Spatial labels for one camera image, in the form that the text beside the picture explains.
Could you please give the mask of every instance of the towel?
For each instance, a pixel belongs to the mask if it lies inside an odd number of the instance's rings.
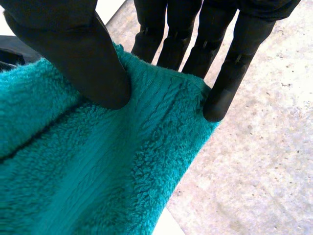
[[[121,110],[81,97],[45,59],[0,73],[3,234],[151,234],[218,126],[200,78],[115,48],[132,81]]]

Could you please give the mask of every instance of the black robotic finger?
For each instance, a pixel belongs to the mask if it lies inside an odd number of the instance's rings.
[[[240,12],[234,39],[217,80],[204,105],[203,115],[211,122],[221,121],[259,47],[270,35],[275,22],[269,22]]]
[[[63,32],[27,28],[8,12],[4,15],[12,31],[48,59],[82,95],[109,109],[128,103],[130,80],[96,13],[90,25]]]
[[[157,65],[178,70],[190,43],[194,21],[202,0],[169,0],[167,23],[169,33]]]
[[[233,19],[237,8],[233,4],[225,7],[225,3],[204,0],[199,18],[198,36],[194,47],[182,70],[183,73],[193,74],[204,78],[217,55],[226,29]]]
[[[132,54],[151,63],[163,39],[167,0],[134,0],[140,32]]]

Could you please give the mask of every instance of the towel fold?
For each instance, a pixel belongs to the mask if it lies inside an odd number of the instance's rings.
[[[121,110],[81,97],[45,59],[0,73],[4,234],[150,234],[217,127],[200,78],[116,50],[132,81]]]

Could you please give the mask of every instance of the concrete floor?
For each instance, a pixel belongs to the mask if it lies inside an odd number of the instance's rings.
[[[313,2],[302,0],[276,24],[226,118],[177,186],[167,208],[186,235],[313,233],[312,12]],[[205,78],[209,86],[234,23]],[[108,30],[126,51],[132,49],[139,30],[133,0]]]

